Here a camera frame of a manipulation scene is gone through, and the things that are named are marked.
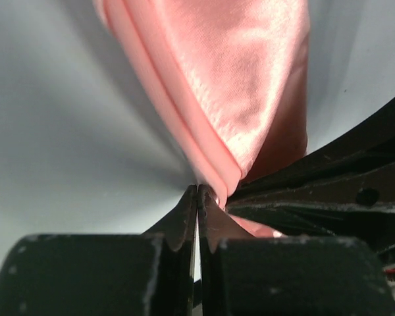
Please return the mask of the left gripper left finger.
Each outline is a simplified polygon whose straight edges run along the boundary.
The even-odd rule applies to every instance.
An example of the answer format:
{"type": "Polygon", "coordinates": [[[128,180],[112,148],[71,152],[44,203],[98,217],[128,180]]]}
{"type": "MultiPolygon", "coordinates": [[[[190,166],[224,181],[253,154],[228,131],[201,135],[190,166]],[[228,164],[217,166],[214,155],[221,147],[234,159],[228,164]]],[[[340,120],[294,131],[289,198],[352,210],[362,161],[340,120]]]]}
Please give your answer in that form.
{"type": "Polygon", "coordinates": [[[195,186],[142,234],[31,234],[0,268],[0,315],[191,315],[195,186]]]}

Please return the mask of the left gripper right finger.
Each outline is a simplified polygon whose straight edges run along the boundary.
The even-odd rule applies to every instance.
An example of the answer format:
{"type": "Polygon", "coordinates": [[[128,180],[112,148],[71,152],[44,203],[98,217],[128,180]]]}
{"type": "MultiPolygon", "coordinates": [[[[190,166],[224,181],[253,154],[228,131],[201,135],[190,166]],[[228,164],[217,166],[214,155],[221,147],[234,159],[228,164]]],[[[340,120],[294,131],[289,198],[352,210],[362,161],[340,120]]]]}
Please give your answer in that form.
{"type": "Polygon", "coordinates": [[[204,315],[395,315],[379,260],[348,237],[256,238],[197,193],[204,315]]]}

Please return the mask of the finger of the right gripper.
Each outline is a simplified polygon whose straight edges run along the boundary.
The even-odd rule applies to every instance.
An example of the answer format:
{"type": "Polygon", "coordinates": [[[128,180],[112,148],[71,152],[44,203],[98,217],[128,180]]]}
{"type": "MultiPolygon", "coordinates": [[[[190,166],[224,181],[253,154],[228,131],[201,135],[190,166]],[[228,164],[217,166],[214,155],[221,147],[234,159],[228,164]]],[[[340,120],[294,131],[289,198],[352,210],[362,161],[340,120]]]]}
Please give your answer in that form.
{"type": "Polygon", "coordinates": [[[244,184],[227,211],[289,236],[353,236],[395,263],[395,98],[307,157],[244,184]]]}

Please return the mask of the pink satin napkin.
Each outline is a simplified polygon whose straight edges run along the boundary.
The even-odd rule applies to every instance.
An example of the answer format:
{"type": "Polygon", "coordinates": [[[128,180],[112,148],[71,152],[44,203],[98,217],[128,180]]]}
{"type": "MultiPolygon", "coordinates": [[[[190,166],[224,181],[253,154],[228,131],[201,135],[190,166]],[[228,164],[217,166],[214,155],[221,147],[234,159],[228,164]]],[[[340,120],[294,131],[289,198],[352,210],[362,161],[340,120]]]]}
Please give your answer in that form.
{"type": "Polygon", "coordinates": [[[96,1],[199,181],[225,208],[307,148],[307,1],[96,1]]]}

